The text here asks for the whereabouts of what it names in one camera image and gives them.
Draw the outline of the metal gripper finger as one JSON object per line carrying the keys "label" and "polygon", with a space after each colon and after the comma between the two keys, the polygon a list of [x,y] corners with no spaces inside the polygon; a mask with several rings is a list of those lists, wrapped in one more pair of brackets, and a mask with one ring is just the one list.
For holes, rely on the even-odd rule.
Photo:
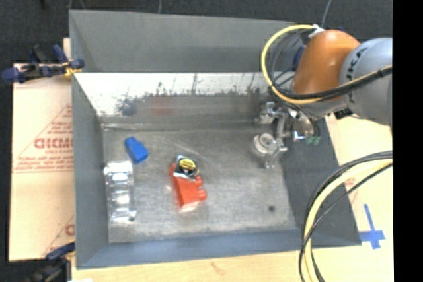
{"label": "metal gripper finger", "polygon": [[253,148],[264,160],[265,169],[273,169],[278,159],[288,150],[280,137],[273,137],[269,133],[256,135],[253,139]]}
{"label": "metal gripper finger", "polygon": [[280,118],[282,111],[276,106],[273,101],[268,101],[260,105],[258,115],[254,122],[258,125],[267,125],[274,122],[275,119]]}

